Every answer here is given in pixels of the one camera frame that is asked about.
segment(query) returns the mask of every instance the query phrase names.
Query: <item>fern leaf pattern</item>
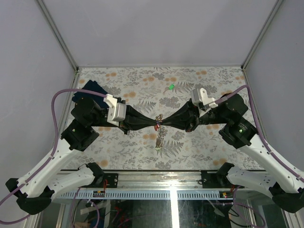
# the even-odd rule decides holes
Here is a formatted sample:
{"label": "fern leaf pattern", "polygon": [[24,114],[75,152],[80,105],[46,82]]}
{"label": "fern leaf pattern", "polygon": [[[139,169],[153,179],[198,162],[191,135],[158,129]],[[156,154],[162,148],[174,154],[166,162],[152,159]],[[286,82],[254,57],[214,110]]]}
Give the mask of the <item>fern leaf pattern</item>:
{"label": "fern leaf pattern", "polygon": [[[195,88],[203,87],[209,97],[218,99],[245,84],[240,67],[84,67],[78,75],[77,88],[83,88],[89,80],[96,81],[105,91],[121,97],[126,105],[152,120],[160,114],[162,119],[174,114],[190,100],[190,92]],[[247,91],[239,94],[248,106]],[[253,123],[250,110],[244,118]],[[73,119],[72,115],[68,117],[66,127]],[[221,139],[221,124],[201,125],[191,133],[161,127],[164,130],[159,147],[159,131],[153,126],[130,131],[128,135],[118,127],[93,127],[99,137],[64,168],[77,169],[84,163],[96,162],[108,170],[217,170],[227,161],[243,169],[261,169]]]}

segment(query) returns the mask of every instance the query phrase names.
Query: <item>wire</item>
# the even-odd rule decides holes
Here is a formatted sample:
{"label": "wire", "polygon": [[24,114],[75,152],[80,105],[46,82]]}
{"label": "wire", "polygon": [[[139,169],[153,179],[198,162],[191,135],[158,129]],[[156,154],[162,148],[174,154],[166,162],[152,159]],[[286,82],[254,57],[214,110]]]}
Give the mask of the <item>wire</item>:
{"label": "wire", "polygon": [[231,203],[220,203],[220,202],[215,202],[215,203],[212,203],[214,205],[222,205],[222,206],[225,206],[225,205],[233,205],[233,202]]}
{"label": "wire", "polygon": [[[235,90],[234,92],[232,92],[231,94],[228,94],[225,97],[222,97],[218,100],[215,101],[216,104],[220,104],[224,101],[226,101],[227,99],[229,99],[230,97],[232,97],[233,95],[237,94],[239,91],[241,91],[242,89],[246,88],[248,91],[248,97],[249,97],[249,104],[250,104],[250,108],[252,111],[252,115],[253,115],[253,119],[255,121],[256,124],[256,129],[258,132],[258,135],[263,143],[263,145],[265,146],[265,148],[267,149],[267,151],[271,154],[271,156],[273,156],[273,158],[279,163],[281,164],[286,170],[288,170],[290,173],[292,173],[297,179],[299,179],[301,182],[304,183],[304,178],[302,178],[299,174],[297,174],[295,171],[293,171],[292,169],[290,169],[284,162],[282,162],[276,155],[275,153],[272,152],[272,150],[270,149],[270,147],[268,146],[266,140],[263,137],[263,133],[262,133],[262,129],[261,126],[257,120],[257,114],[256,114],[256,110],[255,107],[253,105],[253,98],[252,98],[252,94],[251,94],[251,90],[250,87],[248,85],[243,85],[240,88],[238,88],[237,90]],[[87,94],[92,94],[92,95],[96,95],[96,96],[100,96],[105,98],[106,95],[98,93],[98,92],[94,92],[94,91],[90,91],[90,90],[85,90],[85,89],[63,89],[58,91],[57,93],[54,94],[53,98],[52,98],[52,102],[51,102],[51,110],[52,110],[52,117],[53,117],[53,122],[54,122],[54,128],[55,128],[55,143],[54,143],[54,147],[53,150],[50,154],[50,157],[36,170],[34,171],[29,178],[27,178],[25,180],[25,183],[19,185],[15,190],[13,190],[12,192],[10,192],[6,197],[4,197],[1,201],[0,201],[0,206],[9,198],[11,197],[13,194],[15,194],[17,191],[19,191],[22,187],[25,186],[26,183],[28,183],[31,179],[33,179],[51,160],[52,160],[52,156],[55,154],[55,151],[57,149],[57,145],[58,145],[58,138],[59,138],[59,132],[58,132],[58,127],[57,127],[57,120],[56,120],[56,115],[55,115],[55,100],[57,98],[58,95],[62,94],[62,93],[66,93],[66,92],[81,92],[81,93],[87,93]],[[26,215],[23,218],[20,218],[18,220],[15,221],[11,221],[11,222],[5,222],[0,220],[0,224],[3,225],[11,225],[11,224],[15,224],[15,223],[19,223],[21,221],[24,221],[25,219],[27,219],[30,216],[30,214]]]}
{"label": "wire", "polygon": [[[146,217],[146,216],[168,216],[171,214],[150,214],[150,215],[139,215],[139,216],[135,216],[133,218],[128,218],[125,221],[123,221],[121,224],[118,225],[118,227],[120,227],[123,223],[130,221],[132,219],[136,219],[136,218],[142,218],[142,217]],[[202,214],[181,214],[181,216],[198,216],[198,215],[202,215]]]}
{"label": "wire", "polygon": [[116,217],[117,217],[118,214],[119,214],[119,210],[117,211],[117,213],[116,213],[114,219],[112,220],[112,223],[114,222],[114,220],[116,219]]}
{"label": "wire", "polygon": [[[266,222],[265,222],[265,219],[263,218],[263,216],[257,211],[255,210],[254,208],[250,207],[250,206],[247,206],[245,204],[242,204],[242,203],[236,203],[236,193],[237,193],[237,190],[239,189],[240,186],[237,186],[237,188],[234,190],[234,193],[233,193],[233,204],[234,204],[234,207],[236,209],[236,212],[237,214],[249,225],[251,225],[252,227],[255,227],[255,228],[264,228],[266,226]],[[256,226],[254,224],[252,224],[250,221],[248,221],[238,210],[238,206],[242,206],[244,208],[248,208],[248,209],[251,209],[253,210],[254,213],[256,213],[263,221],[263,225],[262,226]]]}
{"label": "wire", "polygon": [[230,222],[232,222],[233,224],[237,225],[238,227],[246,227],[246,228],[248,228],[248,226],[246,226],[246,225],[240,225],[240,224],[236,223],[235,221],[232,221],[231,219],[229,219],[229,220],[230,220]]}
{"label": "wire", "polygon": [[[54,122],[54,128],[55,128],[55,143],[54,143],[54,147],[53,150],[50,154],[50,157],[35,171],[32,173],[32,175],[30,175],[29,178],[27,178],[25,180],[25,183],[28,183],[31,179],[33,179],[51,160],[52,160],[52,156],[54,156],[57,146],[58,146],[58,138],[59,138],[59,132],[58,132],[58,127],[57,127],[57,120],[56,120],[56,114],[55,114],[55,100],[57,98],[58,95],[62,94],[62,93],[66,93],[66,92],[81,92],[81,93],[86,93],[86,94],[92,94],[92,95],[96,95],[96,96],[101,96],[103,98],[106,97],[106,95],[98,93],[98,92],[94,92],[94,91],[90,91],[90,90],[86,90],[86,89],[63,89],[58,91],[57,93],[54,94],[53,98],[52,98],[52,102],[51,102],[51,109],[52,109],[52,117],[53,117],[53,122]],[[18,186],[14,191],[10,192],[6,197],[4,197],[1,201],[0,201],[0,206],[12,195],[14,195],[17,191],[19,191],[24,185],[25,183],[21,184],[20,186]],[[19,222],[22,222],[23,220],[26,220],[28,217],[30,216],[30,214],[26,215],[23,218],[20,218],[18,220],[12,221],[12,222],[5,222],[0,220],[0,224],[3,225],[11,225],[11,224],[16,224]]]}
{"label": "wire", "polygon": [[230,210],[233,211],[233,213],[235,213],[235,215],[232,214],[232,213],[230,213],[230,212],[228,212],[228,214],[230,214],[230,215],[232,215],[234,217],[239,217],[239,215],[237,214],[237,212],[235,210],[233,210],[232,208]]}
{"label": "wire", "polygon": [[260,137],[263,145],[265,146],[265,148],[267,149],[268,153],[280,164],[282,165],[286,170],[288,170],[290,173],[292,173],[297,179],[299,179],[300,181],[302,181],[304,183],[304,178],[302,178],[299,174],[297,174],[295,171],[293,171],[291,168],[289,168],[283,161],[281,161],[276,155],[275,153],[272,152],[271,148],[268,146],[268,143],[266,142],[265,138],[263,137],[263,132],[262,132],[262,128],[258,122],[258,117],[256,114],[256,109],[254,107],[253,104],[253,98],[252,98],[252,94],[251,94],[251,89],[248,85],[243,85],[240,88],[238,88],[237,90],[235,90],[234,92],[232,92],[231,94],[228,94],[225,97],[222,97],[218,100],[215,101],[216,104],[220,104],[222,102],[225,102],[227,99],[229,99],[230,97],[234,96],[235,94],[237,94],[239,91],[241,91],[242,89],[247,89],[248,92],[248,97],[249,97],[249,104],[250,104],[250,108],[251,108],[251,112],[252,112],[252,116],[253,119],[255,121],[256,124],[256,130],[257,130],[257,134]]}
{"label": "wire", "polygon": [[105,189],[106,189],[106,186],[108,185],[108,180],[107,179],[105,179],[104,180],[104,195],[105,195]]}
{"label": "wire", "polygon": [[96,204],[94,204],[92,201],[89,201],[95,208],[96,208],[96,212],[97,212],[97,221],[96,221],[96,225],[94,226],[94,228],[97,228],[98,223],[99,223],[99,219],[100,219],[100,215],[99,215],[99,208],[96,206]]}
{"label": "wire", "polygon": [[[72,205],[70,207],[70,210],[69,210],[69,218],[70,218],[70,223],[71,223],[71,226],[73,228],[75,228],[74,224],[73,224],[73,214],[72,214],[72,210],[74,208],[74,205],[75,205],[75,201],[76,201],[76,197],[79,193],[81,188],[78,188],[77,192],[75,193],[74,197],[73,197],[73,200],[72,200]],[[96,211],[97,211],[97,222],[96,222],[96,225],[94,226],[94,228],[97,228],[98,226],[98,223],[99,223],[99,219],[100,219],[100,215],[99,215],[99,208],[96,206],[96,204],[94,204],[90,199],[89,199],[89,202],[96,208]]]}
{"label": "wire", "polygon": [[232,187],[231,187],[231,189],[230,189],[230,192],[231,192],[231,193],[233,192],[234,188],[235,188],[235,186],[234,186],[234,184],[233,184]]}

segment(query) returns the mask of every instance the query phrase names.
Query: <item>gray wall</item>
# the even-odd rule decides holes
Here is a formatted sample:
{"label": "gray wall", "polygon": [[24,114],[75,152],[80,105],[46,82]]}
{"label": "gray wall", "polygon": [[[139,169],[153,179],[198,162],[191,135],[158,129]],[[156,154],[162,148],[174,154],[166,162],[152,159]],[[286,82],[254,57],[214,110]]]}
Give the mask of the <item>gray wall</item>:
{"label": "gray wall", "polygon": [[[286,0],[247,67],[268,141],[304,170],[304,1]],[[300,210],[304,221],[304,209]]]}
{"label": "gray wall", "polygon": [[[34,0],[0,1],[0,31],[2,199],[8,194],[5,182],[29,171],[51,149],[51,98],[70,86],[73,70]],[[58,119],[65,98],[62,95],[56,102]],[[22,215],[15,197],[0,207],[1,220],[12,221]]]}
{"label": "gray wall", "polygon": [[45,0],[80,66],[241,65],[276,0]]}

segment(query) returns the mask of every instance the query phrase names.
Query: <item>white wall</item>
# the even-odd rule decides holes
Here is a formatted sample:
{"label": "white wall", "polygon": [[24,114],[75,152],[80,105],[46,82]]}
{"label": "white wall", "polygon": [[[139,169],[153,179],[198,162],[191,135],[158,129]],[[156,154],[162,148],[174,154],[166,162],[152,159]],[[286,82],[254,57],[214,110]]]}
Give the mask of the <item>white wall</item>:
{"label": "white wall", "polygon": [[44,0],[80,66],[241,65],[276,0]]}
{"label": "white wall", "polygon": [[[34,0],[0,1],[0,198],[5,182],[29,171],[51,149],[52,95],[70,86],[73,70]],[[66,96],[58,98],[60,118]],[[16,197],[0,207],[0,219],[24,213]],[[0,227],[15,228],[20,224]]]}

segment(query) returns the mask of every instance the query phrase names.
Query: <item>glass panel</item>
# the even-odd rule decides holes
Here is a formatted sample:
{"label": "glass panel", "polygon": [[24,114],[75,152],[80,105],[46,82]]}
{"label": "glass panel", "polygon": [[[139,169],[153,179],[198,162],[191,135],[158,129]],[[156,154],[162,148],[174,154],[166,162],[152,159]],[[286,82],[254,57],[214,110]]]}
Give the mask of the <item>glass panel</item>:
{"label": "glass panel", "polygon": [[[282,210],[273,201],[258,192],[238,190],[236,203],[252,207],[232,205],[231,200],[177,200],[177,193],[170,192],[171,199],[93,199],[98,206],[100,220],[98,228],[239,228],[251,227],[243,219],[262,226],[260,213],[266,228],[288,228]],[[43,228],[70,228],[69,205],[62,222],[57,222],[60,204],[52,203],[43,213]],[[97,222],[96,208],[86,199],[76,200],[72,213],[75,228],[93,228]]]}

